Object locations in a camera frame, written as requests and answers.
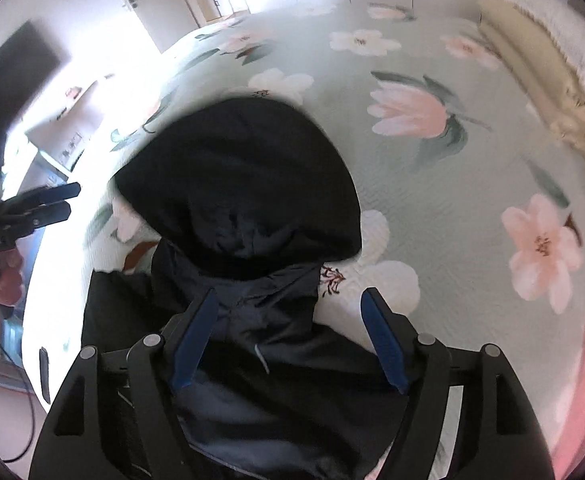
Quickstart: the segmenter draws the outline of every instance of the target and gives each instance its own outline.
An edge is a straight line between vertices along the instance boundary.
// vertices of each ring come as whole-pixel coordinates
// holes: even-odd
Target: black hood
[[[313,323],[323,263],[361,248],[354,185],[319,127],[280,102],[227,100],[167,127],[115,180],[163,238],[149,282],[93,276],[82,343],[131,346],[213,288],[218,321],[175,392],[191,446],[224,479],[363,479],[405,399],[375,355]]]
[[[341,157],[315,123],[274,100],[233,98],[179,119],[115,182],[209,276],[253,279],[361,249]]]

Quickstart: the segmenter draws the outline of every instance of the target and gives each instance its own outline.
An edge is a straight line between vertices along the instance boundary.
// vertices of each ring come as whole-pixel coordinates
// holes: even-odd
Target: bed
[[[40,348],[52,400],[80,349],[93,269],[122,269],[133,248],[157,240],[117,197],[112,175],[181,114],[250,94],[316,120],[357,189],[363,250],[325,263],[315,321],[372,350],[358,300],[376,286],[448,346],[497,343],[557,446],[584,353],[585,157],[549,133],[476,23],[376,4],[277,10],[189,34],[153,74],[130,84],[143,89],[128,102],[138,123],[109,118],[93,136],[73,172],[83,188],[73,214],[46,229],[38,253],[22,353],[45,409]],[[437,478],[452,451],[458,390]]]

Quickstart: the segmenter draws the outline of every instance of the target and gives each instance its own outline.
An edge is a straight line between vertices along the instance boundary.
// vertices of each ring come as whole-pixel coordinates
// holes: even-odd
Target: pink flower print
[[[370,92],[377,104],[368,113],[380,118],[372,131],[383,136],[440,136],[448,120],[446,108],[432,94],[399,83],[379,82],[381,90]]]
[[[570,272],[583,264],[575,232],[561,225],[556,206],[541,194],[527,211],[506,209],[501,221],[518,249],[510,259],[514,290],[526,301],[548,291],[550,306],[561,314],[572,298]]]
[[[231,34],[228,39],[219,46],[219,49],[221,52],[229,54],[231,52],[238,52],[247,46],[259,43],[266,39],[268,39],[268,35],[264,32],[240,30]]]
[[[441,40],[446,46],[446,50],[453,57],[458,59],[474,58],[490,70],[496,70],[501,65],[498,57],[486,49],[485,46],[480,45],[470,38],[465,38],[464,36],[442,36]]]

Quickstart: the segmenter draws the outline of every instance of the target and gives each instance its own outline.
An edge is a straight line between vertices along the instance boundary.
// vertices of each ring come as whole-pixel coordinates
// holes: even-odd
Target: beige blanket
[[[566,114],[585,124],[585,91],[544,27],[505,0],[480,0],[482,21],[506,37],[527,60],[547,97]]]
[[[495,27],[482,20],[479,30],[512,70],[550,130],[585,154],[585,123],[559,108],[541,84],[531,64]]]

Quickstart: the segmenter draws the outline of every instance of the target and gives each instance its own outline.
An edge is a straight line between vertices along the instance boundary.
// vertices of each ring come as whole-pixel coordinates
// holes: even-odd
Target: white flower print
[[[299,7],[292,11],[293,15],[304,18],[305,16],[323,16],[330,14],[336,9],[336,5],[316,6],[316,7]]]
[[[238,30],[231,34],[224,43],[220,44],[219,50],[230,54],[268,38],[269,35],[263,31]]]
[[[368,15],[373,20],[405,20],[408,16],[405,10],[398,7],[372,5],[368,6]]]
[[[255,96],[280,96],[301,105],[303,92],[310,88],[314,81],[307,74],[285,76],[278,68],[271,68],[252,76],[248,81],[248,88]]]
[[[389,50],[399,50],[401,43],[385,40],[379,30],[355,30],[330,34],[330,48],[350,50],[359,56],[387,56]]]
[[[417,307],[421,291],[412,267],[403,262],[378,262],[390,240],[383,213],[369,210],[361,214],[361,238],[359,256],[324,264],[314,321],[374,352],[361,319],[362,292],[375,286],[393,312],[408,315]]]
[[[143,219],[122,198],[112,200],[112,216],[117,220],[117,239],[120,242],[128,242],[137,234]]]

